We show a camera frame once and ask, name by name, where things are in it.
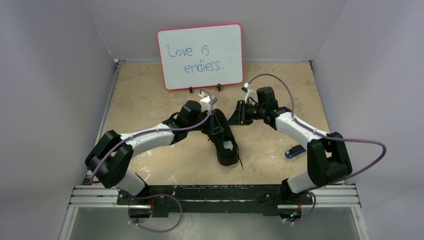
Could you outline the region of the black shoe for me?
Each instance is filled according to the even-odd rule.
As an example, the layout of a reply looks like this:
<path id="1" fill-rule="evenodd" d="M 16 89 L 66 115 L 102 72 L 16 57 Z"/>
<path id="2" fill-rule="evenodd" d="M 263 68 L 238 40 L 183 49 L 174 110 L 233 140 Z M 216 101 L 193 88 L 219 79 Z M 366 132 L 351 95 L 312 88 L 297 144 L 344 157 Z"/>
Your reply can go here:
<path id="1" fill-rule="evenodd" d="M 211 118 L 212 134 L 209 140 L 215 145 L 218 162 L 226 167 L 236 164 L 240 159 L 239 148 L 225 114 L 215 109 Z"/>

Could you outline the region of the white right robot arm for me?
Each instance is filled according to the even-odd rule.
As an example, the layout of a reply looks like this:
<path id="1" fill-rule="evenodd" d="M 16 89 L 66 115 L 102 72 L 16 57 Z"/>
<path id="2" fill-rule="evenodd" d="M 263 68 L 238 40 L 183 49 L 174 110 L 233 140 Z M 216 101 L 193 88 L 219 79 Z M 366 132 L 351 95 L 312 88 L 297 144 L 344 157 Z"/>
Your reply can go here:
<path id="1" fill-rule="evenodd" d="M 342 135 L 317 130 L 293 112 L 279 106 L 270 86 L 252 90 L 248 83 L 241 89 L 245 98 L 239 100 L 228 120 L 229 125 L 250 125 L 262 120 L 276 131 L 295 140 L 307 154 L 307 168 L 303 173 L 282 181 L 280 196 L 288 204 L 294 203 L 304 191 L 320 188 L 347 177 L 353 171 Z"/>

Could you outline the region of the black shoelace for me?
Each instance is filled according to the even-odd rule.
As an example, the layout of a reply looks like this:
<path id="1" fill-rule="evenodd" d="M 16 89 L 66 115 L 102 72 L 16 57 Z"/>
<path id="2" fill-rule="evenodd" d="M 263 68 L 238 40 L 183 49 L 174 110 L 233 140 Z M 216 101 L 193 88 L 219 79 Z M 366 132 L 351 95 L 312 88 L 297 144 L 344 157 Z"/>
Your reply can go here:
<path id="1" fill-rule="evenodd" d="M 215 146 L 216 157 L 219 164 L 224 167 L 229 167 L 240 163 L 244 170 L 243 162 L 240 157 L 239 146 L 234 136 L 225 134 L 213 135 L 208 138 L 208 141 L 211 141 Z"/>

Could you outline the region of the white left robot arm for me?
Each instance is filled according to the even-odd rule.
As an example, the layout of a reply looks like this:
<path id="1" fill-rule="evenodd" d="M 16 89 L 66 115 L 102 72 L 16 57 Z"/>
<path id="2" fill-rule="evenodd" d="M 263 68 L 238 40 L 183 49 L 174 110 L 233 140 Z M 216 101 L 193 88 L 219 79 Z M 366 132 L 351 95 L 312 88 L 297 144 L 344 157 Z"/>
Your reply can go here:
<path id="1" fill-rule="evenodd" d="M 146 203 L 149 191 L 146 182 L 128 170 L 133 157 L 146 151 L 176 144 L 189 132 L 200 131 L 211 141 L 227 128 L 227 118 L 219 109 L 203 110 L 201 104 L 189 100 L 180 111 L 155 127 L 134 133 L 104 133 L 84 163 L 105 188 L 117 187 L 129 194 L 138 205 Z"/>

